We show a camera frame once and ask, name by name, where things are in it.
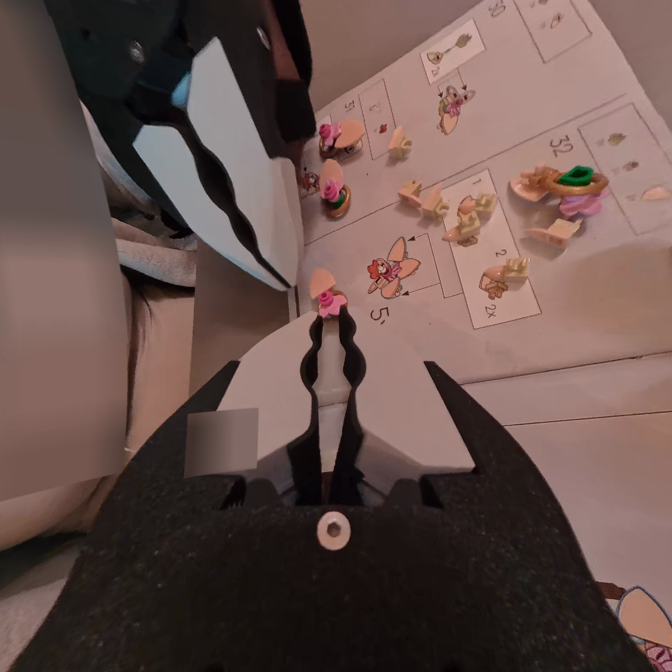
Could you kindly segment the person's beige clothing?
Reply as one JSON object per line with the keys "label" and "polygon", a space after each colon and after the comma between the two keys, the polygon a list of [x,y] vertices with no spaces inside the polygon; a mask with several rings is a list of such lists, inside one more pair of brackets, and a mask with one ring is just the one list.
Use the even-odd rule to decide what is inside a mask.
{"label": "person's beige clothing", "polygon": [[[189,398],[196,248],[113,218],[128,335],[125,469]],[[88,532],[120,474],[1,503],[1,550],[38,536]]]}

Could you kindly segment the group of cream toy bricks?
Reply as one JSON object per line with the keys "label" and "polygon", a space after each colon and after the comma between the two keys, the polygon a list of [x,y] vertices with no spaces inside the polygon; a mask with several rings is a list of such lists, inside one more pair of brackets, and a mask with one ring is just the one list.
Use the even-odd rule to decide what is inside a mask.
{"label": "group of cream toy bricks", "polygon": [[[412,142],[404,135],[400,127],[392,135],[388,152],[392,158],[405,158],[411,145]],[[560,195],[565,197],[569,196],[568,189],[571,186],[560,182],[563,176],[561,172],[541,164],[534,170],[521,174],[524,187],[541,191],[541,195],[544,196],[549,193],[548,186],[551,186],[559,188]],[[421,199],[420,192],[421,183],[412,180],[399,189],[398,195],[401,202],[419,208],[425,216],[443,218],[445,212],[449,210],[449,203],[443,200],[441,188],[434,189],[424,199]],[[475,233],[480,229],[482,221],[485,221],[486,215],[493,211],[496,204],[497,197],[494,194],[479,194],[477,198],[466,196],[458,206],[458,224],[446,233],[444,240],[461,243],[475,238]]]}

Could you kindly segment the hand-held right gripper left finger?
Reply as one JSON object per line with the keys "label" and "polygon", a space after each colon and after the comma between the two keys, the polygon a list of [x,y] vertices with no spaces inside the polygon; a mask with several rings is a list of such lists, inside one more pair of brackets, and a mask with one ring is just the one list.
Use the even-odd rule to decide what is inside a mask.
{"label": "hand-held right gripper left finger", "polygon": [[314,385],[322,318],[307,313],[273,332],[240,360],[218,407],[218,472],[293,489],[318,505],[322,464]]}

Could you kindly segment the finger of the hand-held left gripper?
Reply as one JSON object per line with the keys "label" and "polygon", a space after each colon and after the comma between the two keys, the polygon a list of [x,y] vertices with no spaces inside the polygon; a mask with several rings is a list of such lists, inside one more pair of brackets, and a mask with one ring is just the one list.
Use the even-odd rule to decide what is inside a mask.
{"label": "finger of the hand-held left gripper", "polygon": [[229,215],[207,195],[195,160],[176,129],[144,125],[133,147],[183,220],[203,242],[272,288],[287,289],[288,286],[264,269],[238,240]]}
{"label": "finger of the hand-held left gripper", "polygon": [[218,38],[194,59],[188,116],[199,139],[223,164],[261,259],[294,287],[303,245],[295,168],[290,159],[268,156]]}

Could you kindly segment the toy instruction booklet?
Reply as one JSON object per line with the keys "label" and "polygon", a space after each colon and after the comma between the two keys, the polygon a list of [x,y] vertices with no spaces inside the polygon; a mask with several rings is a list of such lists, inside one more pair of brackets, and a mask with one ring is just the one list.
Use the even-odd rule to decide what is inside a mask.
{"label": "toy instruction booklet", "polygon": [[[429,505],[356,507],[383,569],[317,671],[670,671],[667,635],[623,630],[639,587],[608,605],[550,485],[506,428],[542,438],[578,495],[570,513],[617,579],[671,604],[671,131],[588,1],[480,1],[416,52],[324,108],[367,129],[345,170],[343,223],[310,211],[304,275],[324,264],[377,336],[429,366],[475,469],[428,476]],[[412,142],[389,154],[394,131]],[[598,214],[509,188],[544,163],[609,179]],[[399,189],[441,188],[425,216]],[[497,204],[444,240],[466,196]]]}

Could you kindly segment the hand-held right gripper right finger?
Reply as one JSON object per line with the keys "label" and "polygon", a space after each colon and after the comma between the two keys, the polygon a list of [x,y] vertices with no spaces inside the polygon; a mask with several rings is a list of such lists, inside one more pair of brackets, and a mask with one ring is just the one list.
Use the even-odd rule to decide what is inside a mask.
{"label": "hand-held right gripper right finger", "polygon": [[388,496],[401,480],[462,475],[475,462],[437,386],[413,348],[377,336],[354,310],[339,314],[350,385],[332,472],[330,503],[359,505],[364,482]]}

